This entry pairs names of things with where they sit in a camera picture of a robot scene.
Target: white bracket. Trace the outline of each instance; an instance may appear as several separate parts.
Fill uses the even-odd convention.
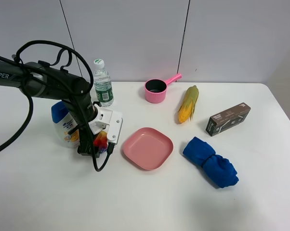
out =
[[[122,125],[122,114],[110,109],[99,107],[96,104],[94,104],[94,107],[95,111],[97,111],[97,116],[94,120],[88,123],[93,134],[98,134],[109,125],[107,140],[111,143],[117,144]]]

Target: pink plate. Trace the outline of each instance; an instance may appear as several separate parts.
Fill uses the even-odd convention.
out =
[[[160,167],[173,151],[169,137],[153,128],[137,130],[123,145],[125,155],[145,170]]]

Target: corn husk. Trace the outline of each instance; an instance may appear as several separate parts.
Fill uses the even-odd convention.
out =
[[[179,123],[185,122],[188,118],[192,120],[195,104],[198,100],[198,88],[194,85],[185,92],[183,103],[178,111]]]

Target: blue towel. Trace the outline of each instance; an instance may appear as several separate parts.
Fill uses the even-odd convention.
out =
[[[188,143],[183,154],[193,164],[202,167],[208,177],[220,188],[235,185],[239,181],[237,172],[229,160],[216,155],[209,144],[197,137]]]

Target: brown box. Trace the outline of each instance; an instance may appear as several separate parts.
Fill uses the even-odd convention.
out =
[[[240,103],[225,111],[217,113],[209,118],[206,131],[214,136],[237,124],[242,123],[247,117],[250,107],[245,103]]]

